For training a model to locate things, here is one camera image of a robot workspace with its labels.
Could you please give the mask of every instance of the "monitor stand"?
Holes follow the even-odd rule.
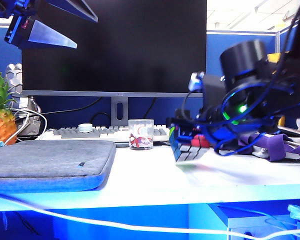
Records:
[[[128,126],[128,97],[111,97],[111,126]]]

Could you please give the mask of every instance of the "printed cup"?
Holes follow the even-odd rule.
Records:
[[[154,120],[153,119],[130,119],[129,147],[134,150],[146,150],[154,147]]]

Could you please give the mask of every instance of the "gray laptop sleeve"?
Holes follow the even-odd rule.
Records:
[[[0,193],[98,190],[116,145],[103,140],[30,140],[0,147]]]

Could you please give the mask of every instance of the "desk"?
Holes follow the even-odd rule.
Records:
[[[254,156],[218,156],[176,165],[168,146],[145,151],[117,148],[102,190],[19,193],[45,209],[80,209],[300,199],[300,165]],[[0,199],[0,211],[25,210]]]

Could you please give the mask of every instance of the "white keyboard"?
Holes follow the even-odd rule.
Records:
[[[168,142],[170,129],[166,125],[155,125],[153,128],[154,142]],[[79,132],[77,127],[62,127],[49,129],[37,140],[107,140],[115,143],[129,142],[129,128],[127,126],[95,126],[91,132]]]

